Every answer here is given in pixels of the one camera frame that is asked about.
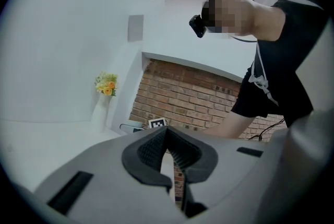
man's arm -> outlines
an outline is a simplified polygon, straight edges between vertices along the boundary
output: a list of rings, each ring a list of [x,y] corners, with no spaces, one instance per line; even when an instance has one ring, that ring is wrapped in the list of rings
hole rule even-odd
[[[224,138],[238,138],[253,122],[255,117],[244,117],[229,112],[223,122],[217,126],[208,128],[203,133],[221,136]]]

black t-shirt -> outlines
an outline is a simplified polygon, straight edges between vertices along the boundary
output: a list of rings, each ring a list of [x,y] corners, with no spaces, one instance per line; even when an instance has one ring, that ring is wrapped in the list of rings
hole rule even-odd
[[[257,41],[254,76],[265,75],[267,91],[275,103],[263,89],[249,82],[249,68],[231,111],[246,117],[281,114],[290,126],[313,109],[295,71],[316,43],[328,15],[317,0],[278,0],[273,7],[283,10],[285,23],[277,41]]]

vr headset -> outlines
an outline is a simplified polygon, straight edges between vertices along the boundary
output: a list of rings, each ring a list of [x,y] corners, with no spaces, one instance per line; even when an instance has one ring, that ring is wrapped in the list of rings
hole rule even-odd
[[[192,27],[193,31],[196,33],[196,35],[199,38],[202,38],[207,31],[210,33],[221,33],[222,32],[221,27],[206,27],[200,15],[194,15],[190,19],[189,25]],[[238,39],[238,40],[245,41],[245,42],[254,42],[254,41],[247,41],[247,40],[242,40],[242,39]]]

yellow flower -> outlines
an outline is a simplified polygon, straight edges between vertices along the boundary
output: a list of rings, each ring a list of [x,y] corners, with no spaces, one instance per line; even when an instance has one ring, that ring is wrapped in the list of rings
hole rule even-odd
[[[110,87],[110,88],[115,88],[115,82],[109,82],[108,83],[108,87]]]
[[[112,93],[112,89],[111,89],[110,87],[105,87],[105,88],[103,89],[103,93],[104,93],[105,95],[107,95],[107,96],[110,96],[111,93]]]

person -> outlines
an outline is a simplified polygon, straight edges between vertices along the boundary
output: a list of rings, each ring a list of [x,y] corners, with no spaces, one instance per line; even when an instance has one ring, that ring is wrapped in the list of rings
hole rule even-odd
[[[273,6],[253,0],[207,0],[201,17],[212,32],[257,39],[255,58],[235,105],[220,125],[204,133],[238,138],[257,116],[283,115],[289,127],[311,113],[312,104],[295,71],[329,18],[318,0],[278,0]]]

